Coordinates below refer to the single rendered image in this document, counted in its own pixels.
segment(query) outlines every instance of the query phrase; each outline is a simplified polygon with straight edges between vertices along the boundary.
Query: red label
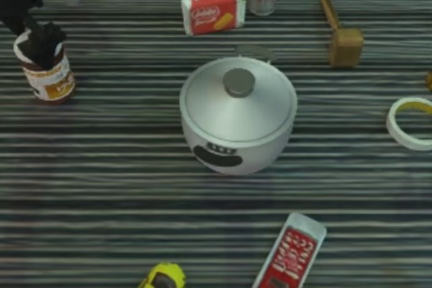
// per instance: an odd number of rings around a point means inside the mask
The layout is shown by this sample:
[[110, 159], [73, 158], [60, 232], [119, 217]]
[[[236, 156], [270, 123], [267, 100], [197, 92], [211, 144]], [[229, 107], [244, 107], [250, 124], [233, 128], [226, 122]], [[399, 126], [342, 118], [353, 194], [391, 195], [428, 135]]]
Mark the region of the red label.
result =
[[237, 0], [192, 0], [189, 15], [193, 34], [235, 28]]
[[259, 288], [297, 288], [316, 248], [316, 240], [288, 227], [271, 257]]

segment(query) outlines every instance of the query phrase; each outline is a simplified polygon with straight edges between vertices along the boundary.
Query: wooden handle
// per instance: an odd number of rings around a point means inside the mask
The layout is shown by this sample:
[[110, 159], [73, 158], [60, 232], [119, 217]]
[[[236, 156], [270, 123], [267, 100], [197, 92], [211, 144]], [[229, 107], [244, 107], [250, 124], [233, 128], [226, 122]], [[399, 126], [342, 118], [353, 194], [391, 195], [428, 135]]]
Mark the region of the wooden handle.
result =
[[323, 6], [323, 10], [325, 12], [325, 16], [327, 17], [327, 21], [330, 24], [331, 29], [338, 30], [340, 29], [339, 18], [331, 4], [331, 0], [320, 0], [321, 6]]

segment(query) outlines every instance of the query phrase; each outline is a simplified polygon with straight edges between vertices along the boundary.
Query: pot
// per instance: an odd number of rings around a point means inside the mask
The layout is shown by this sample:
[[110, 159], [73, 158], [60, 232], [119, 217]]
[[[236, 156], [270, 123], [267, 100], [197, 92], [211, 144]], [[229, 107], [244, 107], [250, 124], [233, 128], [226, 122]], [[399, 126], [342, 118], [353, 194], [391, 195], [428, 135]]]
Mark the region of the pot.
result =
[[[268, 167], [285, 148], [297, 111], [289, 79], [269, 50], [252, 45], [189, 76], [180, 93], [182, 128], [195, 157], [227, 175]], [[243, 56], [263, 55], [267, 62]]]

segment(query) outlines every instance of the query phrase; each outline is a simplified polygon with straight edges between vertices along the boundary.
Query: striped tablecloth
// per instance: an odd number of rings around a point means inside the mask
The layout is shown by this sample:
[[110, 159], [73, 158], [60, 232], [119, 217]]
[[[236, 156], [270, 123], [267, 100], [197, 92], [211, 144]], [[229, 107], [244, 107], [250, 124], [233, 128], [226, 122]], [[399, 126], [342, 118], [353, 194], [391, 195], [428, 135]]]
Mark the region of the striped tablecloth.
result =
[[[188, 287], [250, 287], [287, 215], [329, 229], [306, 287], [429, 288], [432, 154], [385, 129], [402, 96], [431, 97], [432, 0], [333, 0], [361, 28], [362, 63], [327, 65], [319, 0], [279, 0], [244, 28], [186, 37], [179, 0], [47, 0], [36, 11], [69, 36], [78, 80], [60, 107], [35, 103], [0, 29], [0, 287], [135, 287], [179, 262]], [[296, 87], [280, 159], [224, 177], [191, 155], [180, 88], [198, 66], [265, 45]], [[401, 116], [418, 136], [431, 119]]]

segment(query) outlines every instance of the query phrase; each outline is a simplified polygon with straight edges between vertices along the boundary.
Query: pot handle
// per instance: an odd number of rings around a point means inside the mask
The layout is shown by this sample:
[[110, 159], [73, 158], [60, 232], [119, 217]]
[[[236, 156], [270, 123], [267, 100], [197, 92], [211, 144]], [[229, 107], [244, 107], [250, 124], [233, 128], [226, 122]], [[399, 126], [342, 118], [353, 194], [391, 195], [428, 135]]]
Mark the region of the pot handle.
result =
[[267, 59], [268, 64], [271, 64], [272, 61], [276, 60], [276, 55], [261, 45], [238, 45], [236, 52], [239, 54], [239, 56], [245, 55], [247, 53], [261, 55]]

